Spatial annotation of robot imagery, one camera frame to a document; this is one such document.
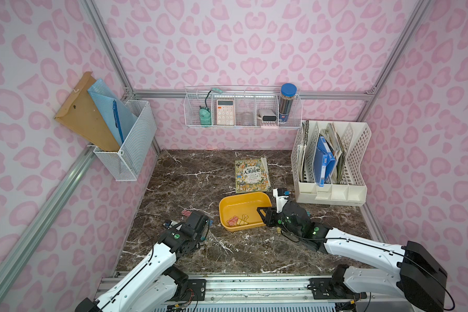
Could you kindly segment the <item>clear glass cup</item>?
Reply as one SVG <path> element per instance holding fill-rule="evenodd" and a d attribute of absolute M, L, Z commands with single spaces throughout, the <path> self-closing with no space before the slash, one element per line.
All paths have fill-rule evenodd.
<path fill-rule="evenodd" d="M 255 124 L 254 115 L 252 113 L 242 113 L 241 114 L 241 126 L 251 127 Z"/>

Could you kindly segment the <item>yellow plastic storage tray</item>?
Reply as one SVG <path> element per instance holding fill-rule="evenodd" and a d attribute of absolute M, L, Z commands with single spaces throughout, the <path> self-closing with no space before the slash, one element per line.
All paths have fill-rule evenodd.
<path fill-rule="evenodd" d="M 271 206 L 270 198 L 264 192 L 227 196 L 219 203 L 220 222 L 229 232 L 259 228 L 265 223 L 257 209 Z"/>

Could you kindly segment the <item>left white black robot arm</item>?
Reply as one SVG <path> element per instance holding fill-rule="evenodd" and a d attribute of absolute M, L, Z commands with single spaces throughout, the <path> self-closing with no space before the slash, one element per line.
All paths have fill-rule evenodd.
<path fill-rule="evenodd" d="M 197 295 L 189 287 L 189 276 L 175 263 L 199 249 L 209 226 L 210 219 L 197 211 L 170 225 L 132 271 L 97 299 L 85 298 L 75 310 L 153 311 L 170 300 L 191 302 Z"/>

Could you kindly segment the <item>blue lid pencil tube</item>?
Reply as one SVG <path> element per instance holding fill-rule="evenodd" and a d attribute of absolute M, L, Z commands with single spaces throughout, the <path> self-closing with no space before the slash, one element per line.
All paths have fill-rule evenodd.
<path fill-rule="evenodd" d="M 285 83 L 281 86 L 278 104 L 279 123 L 286 123 L 288 121 L 297 91 L 297 87 L 292 83 Z"/>

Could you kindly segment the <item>papers in file organizer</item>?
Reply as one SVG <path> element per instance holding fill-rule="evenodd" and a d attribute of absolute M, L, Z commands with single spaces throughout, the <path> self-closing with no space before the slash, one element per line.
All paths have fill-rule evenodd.
<path fill-rule="evenodd" d="M 322 135 L 333 150 L 336 160 L 330 179 L 325 184 L 340 184 L 344 174 L 347 149 L 338 135 L 335 125 L 328 123 L 326 126 L 320 127 L 307 120 L 301 123 L 299 134 L 296 139 L 296 174 L 299 182 L 316 184 L 313 161 L 318 137 Z"/>

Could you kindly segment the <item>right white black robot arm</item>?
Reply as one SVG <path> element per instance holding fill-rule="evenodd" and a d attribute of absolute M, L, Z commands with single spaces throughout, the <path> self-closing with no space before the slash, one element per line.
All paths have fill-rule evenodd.
<path fill-rule="evenodd" d="M 445 299 L 452 296 L 446 289 L 447 271 L 422 244 L 387 244 L 348 234 L 312 221 L 286 189 L 273 193 L 276 206 L 257 208 L 266 226 L 278 227 L 289 240 L 311 251 L 369 265 L 338 266 L 330 282 L 332 292 L 339 296 L 372 292 L 404 298 L 418 311 L 448 311 Z"/>

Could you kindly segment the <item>illustrated children's history book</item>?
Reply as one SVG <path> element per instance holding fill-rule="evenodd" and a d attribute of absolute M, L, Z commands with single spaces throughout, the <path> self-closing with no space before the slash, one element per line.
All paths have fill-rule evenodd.
<path fill-rule="evenodd" d="M 235 190 L 237 194 L 267 192 L 271 189 L 267 159 L 235 161 Z"/>

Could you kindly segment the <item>white desk calculator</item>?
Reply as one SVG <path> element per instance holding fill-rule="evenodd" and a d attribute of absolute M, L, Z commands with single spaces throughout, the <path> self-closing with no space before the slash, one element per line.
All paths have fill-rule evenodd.
<path fill-rule="evenodd" d="M 235 125 L 235 101 L 233 99 L 217 100 L 217 126 Z"/>

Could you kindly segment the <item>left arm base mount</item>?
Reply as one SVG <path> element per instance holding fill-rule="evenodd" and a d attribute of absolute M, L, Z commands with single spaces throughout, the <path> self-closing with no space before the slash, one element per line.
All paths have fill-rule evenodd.
<path fill-rule="evenodd" d="M 152 295 L 158 298 L 158 303 L 167 301 L 204 301 L 206 291 L 205 279 L 190 279 L 189 276 L 175 266 L 165 272 L 154 283 Z"/>

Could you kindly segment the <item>light blue document folder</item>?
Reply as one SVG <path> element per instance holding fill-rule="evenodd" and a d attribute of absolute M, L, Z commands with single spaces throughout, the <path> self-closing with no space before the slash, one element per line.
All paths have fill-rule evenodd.
<path fill-rule="evenodd" d="M 121 123 L 121 128 L 124 134 L 124 141 L 129 135 L 132 127 L 137 121 L 137 116 L 135 116 L 130 109 L 128 109 L 125 104 L 119 100 L 113 91 L 105 84 L 103 79 L 98 79 L 89 89 L 88 93 L 94 101 L 95 106 L 99 110 L 104 122 L 106 123 L 109 131 L 113 135 L 114 139 L 120 144 L 120 139 L 117 134 L 117 130 L 114 123 L 113 116 L 113 101 L 116 100 L 118 104 L 118 113 Z"/>

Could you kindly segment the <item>white plastic file organizer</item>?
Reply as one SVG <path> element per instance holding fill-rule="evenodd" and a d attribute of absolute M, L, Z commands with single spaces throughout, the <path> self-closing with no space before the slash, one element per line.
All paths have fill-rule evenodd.
<path fill-rule="evenodd" d="M 363 122 L 304 121 L 291 154 L 298 203 L 362 206 L 360 165 L 371 130 Z"/>

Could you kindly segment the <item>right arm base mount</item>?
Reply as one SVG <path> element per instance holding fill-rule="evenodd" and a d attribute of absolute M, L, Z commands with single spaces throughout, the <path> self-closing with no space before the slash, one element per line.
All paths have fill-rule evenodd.
<path fill-rule="evenodd" d="M 350 266 L 339 265 L 331 278 L 311 278 L 307 288 L 315 300 L 361 300 L 368 296 L 365 292 L 354 292 L 344 284 L 344 274 Z"/>

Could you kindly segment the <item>blue file folder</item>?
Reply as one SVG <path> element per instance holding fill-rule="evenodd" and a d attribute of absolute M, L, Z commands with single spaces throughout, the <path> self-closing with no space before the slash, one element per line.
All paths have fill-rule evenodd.
<path fill-rule="evenodd" d="M 323 187 L 330 179 L 331 173 L 335 167 L 335 156 L 327 140 L 320 135 L 317 140 L 315 156 L 313 161 L 313 171 L 315 183 Z"/>

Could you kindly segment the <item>blue pen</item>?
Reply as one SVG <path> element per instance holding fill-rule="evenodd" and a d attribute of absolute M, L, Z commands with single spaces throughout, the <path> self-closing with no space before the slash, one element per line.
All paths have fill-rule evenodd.
<path fill-rule="evenodd" d="M 114 123 L 115 123 L 115 127 L 117 130 L 117 134 L 120 139 L 120 144 L 123 144 L 124 136 L 123 136 L 123 131 L 121 128 L 121 123 L 120 123 L 120 118 L 119 118 L 119 113 L 118 113 L 118 104 L 116 100 L 113 101 L 113 116 L 114 116 Z"/>

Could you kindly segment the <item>green mini desk fan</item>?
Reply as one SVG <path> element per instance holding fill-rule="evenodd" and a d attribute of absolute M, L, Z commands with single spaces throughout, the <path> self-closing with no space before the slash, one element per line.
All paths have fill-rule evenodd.
<path fill-rule="evenodd" d="M 212 88 L 208 94 L 206 95 L 205 99 L 204 99 L 204 106 L 200 106 L 200 110 L 199 110 L 199 117 L 200 117 L 200 125 L 201 126 L 212 126 L 213 125 L 213 122 L 212 122 L 212 114 L 211 114 L 211 110 L 207 104 L 207 101 L 208 101 L 208 98 L 210 96 L 210 94 L 214 92 L 214 93 L 217 93 L 217 94 L 222 94 L 223 91 L 219 88 Z"/>

